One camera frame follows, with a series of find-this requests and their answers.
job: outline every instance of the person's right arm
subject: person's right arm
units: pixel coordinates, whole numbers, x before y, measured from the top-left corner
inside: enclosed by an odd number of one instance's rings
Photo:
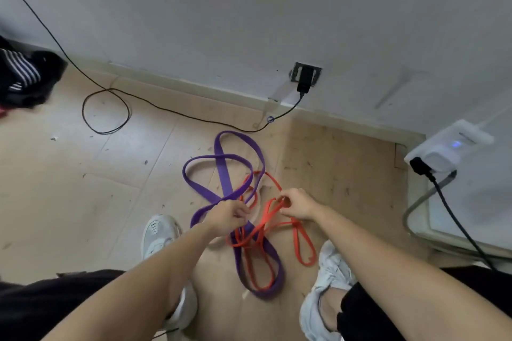
[[[448,274],[395,248],[303,189],[281,212],[322,228],[357,280],[408,341],[512,340],[512,319]]]

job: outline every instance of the hand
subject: hand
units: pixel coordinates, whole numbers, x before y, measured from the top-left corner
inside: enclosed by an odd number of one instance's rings
[[[316,202],[304,189],[291,188],[283,190],[278,198],[285,201],[281,213],[299,220],[315,220],[317,213],[324,208]]]
[[[203,224],[208,224],[215,237],[225,236],[247,224],[249,208],[242,201],[221,201],[208,212]]]

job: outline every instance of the forearm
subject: forearm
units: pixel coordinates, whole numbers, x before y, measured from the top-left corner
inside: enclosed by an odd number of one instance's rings
[[[150,339],[214,236],[208,225],[196,225],[87,299],[44,340]]]
[[[315,221],[406,339],[503,339],[512,334],[505,314],[441,270],[330,208],[320,206]]]

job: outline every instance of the black pants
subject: black pants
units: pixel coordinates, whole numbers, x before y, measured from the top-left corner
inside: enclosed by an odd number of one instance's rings
[[[477,266],[442,270],[512,317],[512,275]],[[405,341],[360,283],[355,284],[343,297],[341,310],[337,316],[337,328],[345,341]]]
[[[39,341],[83,301],[123,272],[68,274],[28,286],[0,282],[0,339]]]

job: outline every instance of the wooden floor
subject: wooden floor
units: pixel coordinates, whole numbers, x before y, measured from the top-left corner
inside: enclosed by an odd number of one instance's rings
[[[207,119],[250,128],[261,113],[173,92],[139,82],[92,73],[104,85],[142,95],[157,105]],[[213,149],[215,135],[226,127],[205,124],[128,98],[131,121],[113,135],[90,131],[80,115],[83,98],[96,87],[69,68],[47,104],[16,110],[0,120],[0,274],[3,280],[30,283],[57,272],[129,269],[140,260],[140,238],[148,218],[167,213],[183,229],[206,204],[184,182],[181,169],[191,156]],[[125,113],[112,95],[92,98],[86,116],[105,131]],[[307,124],[287,116],[251,136],[264,151],[267,171],[284,188],[302,187],[319,201],[385,240],[426,259],[429,251],[401,226],[406,207],[406,171],[395,168],[395,146],[365,136]],[[224,150],[256,155],[235,137]],[[234,184],[246,168],[229,163]],[[219,193],[212,163],[191,177]],[[269,180],[260,189],[264,201],[277,194]],[[258,218],[255,212],[252,220]],[[306,225],[317,250],[325,237]],[[269,235],[286,269],[283,291],[262,301],[238,280],[232,251],[212,244],[193,275],[199,313],[186,331],[189,339],[245,341],[305,339],[298,313],[316,278],[317,266],[305,268],[294,256],[292,234]],[[267,270],[257,262],[258,277]]]

